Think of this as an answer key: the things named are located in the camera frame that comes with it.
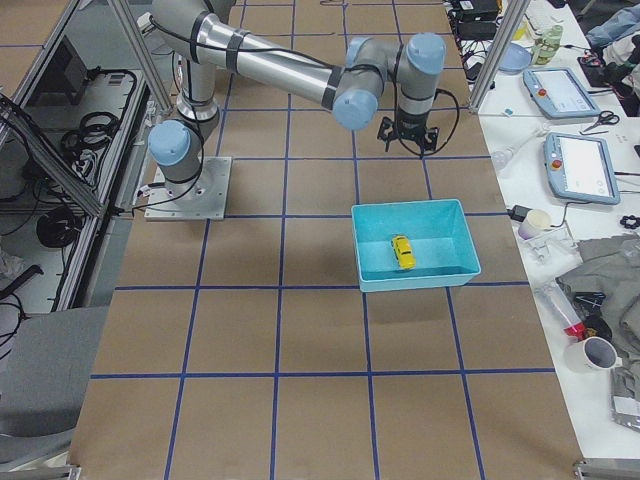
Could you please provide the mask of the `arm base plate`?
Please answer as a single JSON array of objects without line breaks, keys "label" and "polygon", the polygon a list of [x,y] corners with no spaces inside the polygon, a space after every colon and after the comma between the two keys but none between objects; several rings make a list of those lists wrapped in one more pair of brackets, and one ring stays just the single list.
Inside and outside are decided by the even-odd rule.
[{"label": "arm base plate", "polygon": [[205,156],[202,173],[183,185],[166,183],[160,168],[156,168],[154,181],[162,186],[149,194],[150,207],[145,209],[148,221],[199,221],[225,218],[233,160],[231,157]]}]

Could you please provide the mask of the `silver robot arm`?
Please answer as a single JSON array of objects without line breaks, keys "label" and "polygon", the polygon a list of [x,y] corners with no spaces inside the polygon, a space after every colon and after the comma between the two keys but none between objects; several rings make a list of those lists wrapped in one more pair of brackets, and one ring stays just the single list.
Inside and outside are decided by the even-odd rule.
[{"label": "silver robot arm", "polygon": [[377,137],[414,144],[413,155],[437,152],[438,129],[427,125],[444,67],[446,45],[434,33],[405,44],[357,37],[344,65],[325,63],[228,24],[230,1],[155,1],[150,22],[182,59],[176,100],[188,125],[216,125],[218,69],[318,103],[344,128],[359,131],[373,120],[385,87],[394,90],[394,114],[382,119]]}]

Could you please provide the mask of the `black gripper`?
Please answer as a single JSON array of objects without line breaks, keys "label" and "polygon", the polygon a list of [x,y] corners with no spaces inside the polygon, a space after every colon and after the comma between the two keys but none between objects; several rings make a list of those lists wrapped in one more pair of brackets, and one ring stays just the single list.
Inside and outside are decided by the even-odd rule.
[{"label": "black gripper", "polygon": [[396,140],[413,141],[419,147],[419,158],[430,156],[436,152],[439,128],[427,127],[429,112],[409,113],[398,107],[394,119],[383,117],[378,129],[377,139],[382,141],[388,152],[392,142]]}]

